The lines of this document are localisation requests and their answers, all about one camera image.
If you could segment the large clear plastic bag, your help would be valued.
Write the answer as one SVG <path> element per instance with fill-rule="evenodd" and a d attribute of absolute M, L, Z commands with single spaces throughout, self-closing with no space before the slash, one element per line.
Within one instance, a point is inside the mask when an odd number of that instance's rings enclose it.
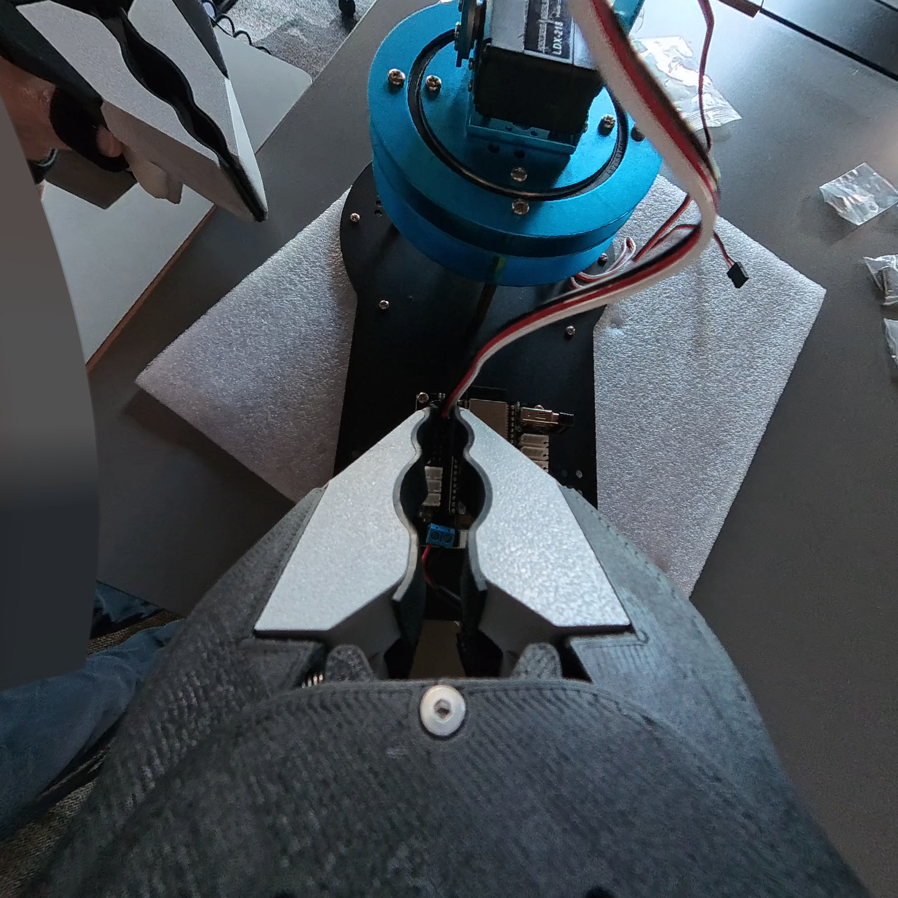
<path fill-rule="evenodd" d="M 662 86 L 681 117 L 696 131 L 702 129 L 699 88 L 702 86 L 706 124 L 715 129 L 741 118 L 705 75 L 699 78 L 699 57 L 680 36 L 635 39 L 634 49 Z"/>

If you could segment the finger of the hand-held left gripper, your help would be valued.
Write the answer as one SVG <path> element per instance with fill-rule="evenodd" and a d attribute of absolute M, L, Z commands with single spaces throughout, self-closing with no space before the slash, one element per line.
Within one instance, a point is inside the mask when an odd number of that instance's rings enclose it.
<path fill-rule="evenodd" d="M 267 212 L 261 173 L 223 52 L 200 2 L 135 1 L 129 59 L 142 84 L 216 158 L 239 212 Z"/>
<path fill-rule="evenodd" d="M 61 52 L 102 99 L 111 133 L 139 162 L 152 163 L 181 185 L 246 220 L 268 212 L 239 212 L 216 158 L 192 138 L 174 110 L 142 84 L 129 59 L 131 2 L 14 2 L 15 10 Z"/>

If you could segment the black control circuit board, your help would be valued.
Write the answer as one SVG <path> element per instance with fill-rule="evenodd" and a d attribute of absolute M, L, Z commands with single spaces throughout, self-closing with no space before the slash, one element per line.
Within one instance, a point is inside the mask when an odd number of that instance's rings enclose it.
<path fill-rule="evenodd" d="M 552 458 L 552 444 L 575 425 L 572 413 L 512 399 L 507 390 L 491 387 L 475 387 L 460 406 L 541 470 L 583 494 L 584 472 L 566 468 Z M 424 450 L 428 493 L 417 511 L 423 562 L 439 550 L 464 550 L 475 520 L 476 513 L 468 509 L 465 500 L 476 500 L 477 489 L 470 484 L 472 474 L 466 472 L 463 449 L 458 444 L 461 440 L 452 425 L 435 423 L 435 434 Z"/>

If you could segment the white table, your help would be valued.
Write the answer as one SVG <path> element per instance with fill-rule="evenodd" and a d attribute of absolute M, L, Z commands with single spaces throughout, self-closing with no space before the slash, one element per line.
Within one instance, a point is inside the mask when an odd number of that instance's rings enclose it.
<path fill-rule="evenodd" d="M 216 28 L 253 150 L 259 152 L 311 76 Z M 153 198 L 140 186 L 98 208 L 47 184 L 43 208 L 56 243 L 84 354 L 89 362 L 129 317 L 214 210 L 185 188 L 181 203 Z"/>

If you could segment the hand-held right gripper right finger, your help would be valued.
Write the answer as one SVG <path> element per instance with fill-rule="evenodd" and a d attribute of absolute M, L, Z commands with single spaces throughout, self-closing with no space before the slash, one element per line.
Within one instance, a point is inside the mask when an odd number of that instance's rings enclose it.
<path fill-rule="evenodd" d="M 528 645 L 630 634 L 630 617 L 590 545 L 565 490 L 468 410 L 463 456 L 484 488 L 468 538 L 482 597 L 475 629 L 501 651 L 510 675 Z"/>

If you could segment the person's trouser leg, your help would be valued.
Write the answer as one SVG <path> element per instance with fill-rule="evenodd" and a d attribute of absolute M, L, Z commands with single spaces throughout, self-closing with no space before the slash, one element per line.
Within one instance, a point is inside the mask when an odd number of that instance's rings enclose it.
<path fill-rule="evenodd" d="M 136 697 L 179 621 L 89 655 L 80 669 L 1 692 L 2 836 Z"/>

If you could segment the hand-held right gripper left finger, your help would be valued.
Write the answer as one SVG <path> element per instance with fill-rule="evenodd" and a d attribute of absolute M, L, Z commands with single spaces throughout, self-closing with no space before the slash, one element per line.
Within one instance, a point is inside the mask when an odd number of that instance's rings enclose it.
<path fill-rule="evenodd" d="M 418 410 L 323 489 L 254 625 L 259 637 L 360 648 L 376 675 L 403 675 L 425 587 L 418 513 L 428 495 Z"/>

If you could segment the person's left hand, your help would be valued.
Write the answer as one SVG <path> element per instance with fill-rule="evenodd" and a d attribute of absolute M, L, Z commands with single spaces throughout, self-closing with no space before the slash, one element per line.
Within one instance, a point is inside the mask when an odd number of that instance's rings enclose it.
<path fill-rule="evenodd" d="M 89 140 L 94 152 L 103 157 L 122 156 L 123 145 L 93 110 L 5 58 L 1 58 L 1 92 L 29 162 L 44 163 L 56 151 L 68 149 L 90 154 L 86 149 Z"/>

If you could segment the white foam sheet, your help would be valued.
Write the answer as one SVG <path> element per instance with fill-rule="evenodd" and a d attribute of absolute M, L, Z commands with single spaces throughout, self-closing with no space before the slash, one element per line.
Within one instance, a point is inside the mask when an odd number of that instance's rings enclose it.
<path fill-rule="evenodd" d="M 448 391 L 478 288 L 345 194 L 138 376 L 139 386 L 290 500 Z M 694 588 L 825 288 L 729 222 L 749 280 L 711 252 L 601 314 L 500 352 L 477 386 L 572 412 L 552 473 L 587 492 L 685 593 Z"/>

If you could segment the blue toy robot arm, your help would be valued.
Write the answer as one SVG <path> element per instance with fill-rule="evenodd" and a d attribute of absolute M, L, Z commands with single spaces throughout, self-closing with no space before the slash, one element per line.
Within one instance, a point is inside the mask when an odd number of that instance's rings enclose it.
<path fill-rule="evenodd" d="M 661 158 L 605 86 L 565 2 L 442 2 L 398 24 L 368 79 L 373 162 L 348 194 L 479 292 L 448 391 L 419 392 L 429 425 L 474 355 L 547 310 L 600 262 Z M 470 484 L 484 494 L 476 471 Z"/>

